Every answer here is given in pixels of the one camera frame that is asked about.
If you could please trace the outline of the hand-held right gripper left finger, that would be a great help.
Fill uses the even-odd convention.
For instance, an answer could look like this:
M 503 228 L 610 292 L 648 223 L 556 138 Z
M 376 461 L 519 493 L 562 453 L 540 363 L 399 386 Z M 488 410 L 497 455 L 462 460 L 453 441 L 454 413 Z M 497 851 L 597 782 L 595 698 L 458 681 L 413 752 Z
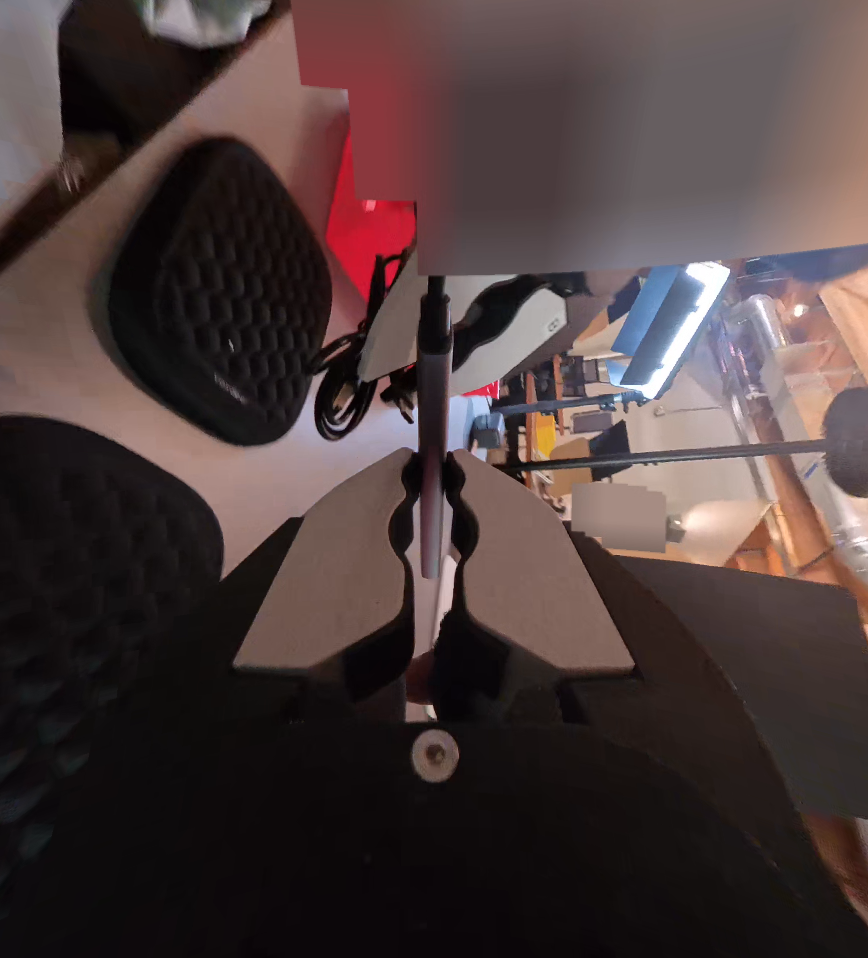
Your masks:
M 351 702 L 403 677 L 415 651 L 407 552 L 419 473 L 416 452 L 396 449 L 308 509 L 236 653 L 237 671 L 333 687 Z

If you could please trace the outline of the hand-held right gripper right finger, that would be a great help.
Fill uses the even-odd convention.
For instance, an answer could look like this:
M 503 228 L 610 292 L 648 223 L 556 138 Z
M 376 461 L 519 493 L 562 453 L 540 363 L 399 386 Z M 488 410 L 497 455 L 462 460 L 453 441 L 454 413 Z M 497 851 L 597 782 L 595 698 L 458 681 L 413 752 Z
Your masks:
M 464 450 L 444 489 L 456 555 L 434 644 L 442 722 L 558 721 L 577 682 L 625 680 L 635 661 L 570 534 L 516 480 Z

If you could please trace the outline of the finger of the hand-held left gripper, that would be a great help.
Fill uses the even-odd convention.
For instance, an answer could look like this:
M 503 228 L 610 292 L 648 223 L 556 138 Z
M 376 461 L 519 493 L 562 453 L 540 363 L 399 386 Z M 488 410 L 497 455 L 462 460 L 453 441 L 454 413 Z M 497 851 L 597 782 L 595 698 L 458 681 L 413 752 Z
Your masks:
M 475 393 L 511 373 L 567 326 L 569 285 L 551 275 L 457 278 L 452 396 Z
M 411 366 L 424 296 L 424 277 L 412 251 L 373 318 L 358 363 L 358 376 L 373 381 Z

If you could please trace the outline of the grey usb hub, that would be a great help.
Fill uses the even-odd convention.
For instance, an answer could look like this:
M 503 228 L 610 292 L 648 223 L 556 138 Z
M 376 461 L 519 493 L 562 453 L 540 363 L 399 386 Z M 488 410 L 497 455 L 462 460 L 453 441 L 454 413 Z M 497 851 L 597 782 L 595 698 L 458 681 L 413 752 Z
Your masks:
M 445 504 L 443 468 L 453 353 L 450 299 L 442 276 L 428 278 L 427 291 L 420 303 L 416 346 L 416 411 L 421 465 L 420 570 L 424 579 L 433 581 L 440 578 Z

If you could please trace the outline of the red plastic bin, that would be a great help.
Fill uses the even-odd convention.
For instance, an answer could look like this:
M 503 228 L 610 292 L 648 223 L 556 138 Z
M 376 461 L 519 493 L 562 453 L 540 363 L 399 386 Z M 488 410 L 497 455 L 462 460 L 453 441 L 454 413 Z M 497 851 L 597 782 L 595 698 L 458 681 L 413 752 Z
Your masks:
M 351 136 L 344 139 L 325 231 L 328 249 L 364 301 L 378 256 L 398 257 L 416 238 L 415 204 L 358 198 Z

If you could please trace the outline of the led light panel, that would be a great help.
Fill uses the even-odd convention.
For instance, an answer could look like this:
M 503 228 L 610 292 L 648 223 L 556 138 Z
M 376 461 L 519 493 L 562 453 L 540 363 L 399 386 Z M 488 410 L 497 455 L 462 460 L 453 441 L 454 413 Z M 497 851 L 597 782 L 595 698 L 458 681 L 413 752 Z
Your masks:
M 653 267 L 612 344 L 609 382 L 646 401 L 659 399 L 720 304 L 730 268 L 707 260 Z

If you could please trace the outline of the black honeycomb pouch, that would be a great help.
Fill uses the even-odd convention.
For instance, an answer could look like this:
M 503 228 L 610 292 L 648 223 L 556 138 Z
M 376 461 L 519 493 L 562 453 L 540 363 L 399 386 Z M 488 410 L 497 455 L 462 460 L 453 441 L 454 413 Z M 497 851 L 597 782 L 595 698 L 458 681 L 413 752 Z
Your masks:
M 86 428 L 0 416 L 0 921 L 96 725 L 223 562 L 217 517 L 174 475 Z
M 302 412 L 332 310 L 318 238 L 267 162 L 201 139 L 154 185 L 107 292 L 116 353 L 167 410 L 238 448 Z

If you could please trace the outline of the black board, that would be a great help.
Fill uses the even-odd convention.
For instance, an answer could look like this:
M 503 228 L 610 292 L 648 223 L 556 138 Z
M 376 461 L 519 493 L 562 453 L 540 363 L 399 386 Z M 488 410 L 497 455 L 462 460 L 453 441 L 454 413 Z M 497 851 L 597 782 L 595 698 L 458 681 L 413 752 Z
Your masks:
M 796 805 L 868 820 L 868 641 L 855 598 L 728 568 L 619 562 L 727 676 Z

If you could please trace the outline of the silver ventilation duct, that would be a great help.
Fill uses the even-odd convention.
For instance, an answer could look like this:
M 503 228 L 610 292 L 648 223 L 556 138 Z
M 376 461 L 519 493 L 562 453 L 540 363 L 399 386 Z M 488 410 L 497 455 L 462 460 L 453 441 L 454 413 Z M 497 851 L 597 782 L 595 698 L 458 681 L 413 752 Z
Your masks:
M 796 339 L 772 297 L 756 294 L 736 305 L 728 328 L 751 351 L 746 369 L 786 441 L 821 438 L 824 416 L 835 400 L 868 386 L 837 329 L 818 339 Z M 841 489 L 821 452 L 789 458 L 834 556 L 868 589 L 868 497 Z

